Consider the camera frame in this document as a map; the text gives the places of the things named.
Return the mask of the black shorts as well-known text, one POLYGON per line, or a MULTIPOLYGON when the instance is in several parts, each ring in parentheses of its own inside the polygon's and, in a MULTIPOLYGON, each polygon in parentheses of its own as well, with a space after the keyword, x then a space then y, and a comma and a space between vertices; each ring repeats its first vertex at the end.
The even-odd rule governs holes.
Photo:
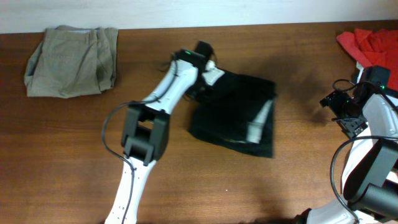
POLYGON ((273 81, 225 70, 196 100, 188 132, 204 142, 256 157, 273 156, 273 81))

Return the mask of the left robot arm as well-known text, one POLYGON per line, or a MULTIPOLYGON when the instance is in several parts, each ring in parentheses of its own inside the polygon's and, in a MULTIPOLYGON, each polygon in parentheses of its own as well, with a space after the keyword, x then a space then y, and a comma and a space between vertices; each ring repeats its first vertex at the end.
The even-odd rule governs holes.
POLYGON ((154 91, 142 101, 129 101, 113 109, 101 132, 106 132, 111 117, 126 108, 121 135, 123 171, 112 209, 105 224, 136 223, 139 202, 149 174, 163 156, 169 141, 170 115, 186 92, 206 88, 203 74, 212 46, 199 41, 194 50, 180 49, 172 54, 169 69, 154 91))

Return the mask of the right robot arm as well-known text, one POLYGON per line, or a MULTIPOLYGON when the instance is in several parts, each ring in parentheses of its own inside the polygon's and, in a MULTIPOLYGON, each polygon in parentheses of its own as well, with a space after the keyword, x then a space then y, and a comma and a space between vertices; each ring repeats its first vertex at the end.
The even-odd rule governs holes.
POLYGON ((294 223, 387 223, 397 220, 397 91, 390 70, 362 69, 350 88, 320 101, 335 114, 348 140, 334 153, 330 184, 335 199, 307 209, 294 223))

